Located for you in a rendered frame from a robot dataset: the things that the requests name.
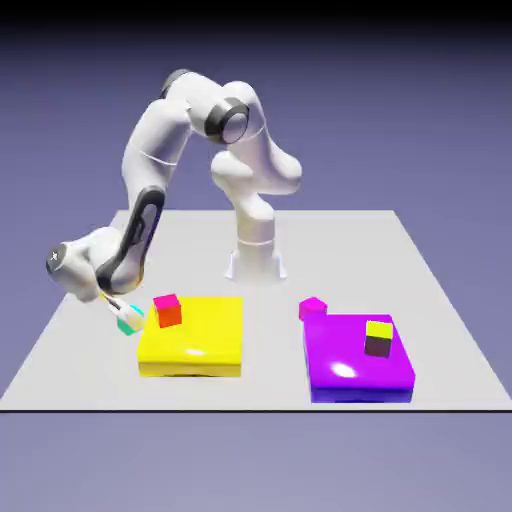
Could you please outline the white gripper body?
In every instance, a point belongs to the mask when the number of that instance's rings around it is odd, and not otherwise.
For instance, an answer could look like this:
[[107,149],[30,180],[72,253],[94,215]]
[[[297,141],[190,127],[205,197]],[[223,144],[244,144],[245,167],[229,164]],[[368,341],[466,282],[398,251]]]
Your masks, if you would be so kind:
[[117,326],[121,331],[140,331],[143,329],[144,313],[140,309],[105,293],[101,297],[116,317]]

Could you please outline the small magenta cube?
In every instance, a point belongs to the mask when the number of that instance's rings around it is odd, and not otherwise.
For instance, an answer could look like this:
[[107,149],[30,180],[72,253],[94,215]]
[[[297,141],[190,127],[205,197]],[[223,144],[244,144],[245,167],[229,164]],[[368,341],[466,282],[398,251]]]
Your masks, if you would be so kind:
[[317,297],[309,297],[299,303],[299,319],[304,321],[312,315],[326,315],[328,310],[327,304]]

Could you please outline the small teal cube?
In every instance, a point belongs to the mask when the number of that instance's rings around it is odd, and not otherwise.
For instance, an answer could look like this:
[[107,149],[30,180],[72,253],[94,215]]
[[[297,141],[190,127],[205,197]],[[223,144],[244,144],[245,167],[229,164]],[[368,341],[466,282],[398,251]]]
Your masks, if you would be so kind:
[[118,328],[126,335],[139,332],[144,324],[144,312],[134,305],[124,306],[117,313]]

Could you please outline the large purple box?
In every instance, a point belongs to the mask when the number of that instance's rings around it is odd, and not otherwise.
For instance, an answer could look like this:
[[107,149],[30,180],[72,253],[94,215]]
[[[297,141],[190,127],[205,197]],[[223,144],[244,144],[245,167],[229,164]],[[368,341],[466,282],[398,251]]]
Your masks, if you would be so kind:
[[311,401],[407,403],[415,372],[397,330],[386,357],[365,353],[366,324],[389,314],[316,314],[303,321]]

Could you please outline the small red cube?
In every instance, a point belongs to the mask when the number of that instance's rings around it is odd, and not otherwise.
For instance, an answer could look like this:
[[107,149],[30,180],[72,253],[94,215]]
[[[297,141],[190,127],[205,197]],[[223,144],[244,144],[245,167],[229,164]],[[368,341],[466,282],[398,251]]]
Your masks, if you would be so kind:
[[181,303],[176,294],[154,297],[153,304],[160,328],[182,323]]

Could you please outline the large yellow box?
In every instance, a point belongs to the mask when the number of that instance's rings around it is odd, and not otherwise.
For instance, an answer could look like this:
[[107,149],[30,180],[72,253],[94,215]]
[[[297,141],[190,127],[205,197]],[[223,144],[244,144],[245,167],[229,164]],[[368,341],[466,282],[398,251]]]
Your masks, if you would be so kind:
[[137,349],[140,375],[239,377],[242,298],[181,296],[178,299],[182,323],[172,327],[159,327],[152,305]]

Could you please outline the small yellow cube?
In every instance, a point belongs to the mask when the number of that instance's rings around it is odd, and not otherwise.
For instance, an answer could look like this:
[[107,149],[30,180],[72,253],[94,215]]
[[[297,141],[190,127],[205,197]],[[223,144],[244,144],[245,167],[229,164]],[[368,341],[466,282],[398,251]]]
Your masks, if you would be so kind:
[[373,357],[388,358],[391,351],[394,327],[391,322],[368,320],[366,322],[364,352]]

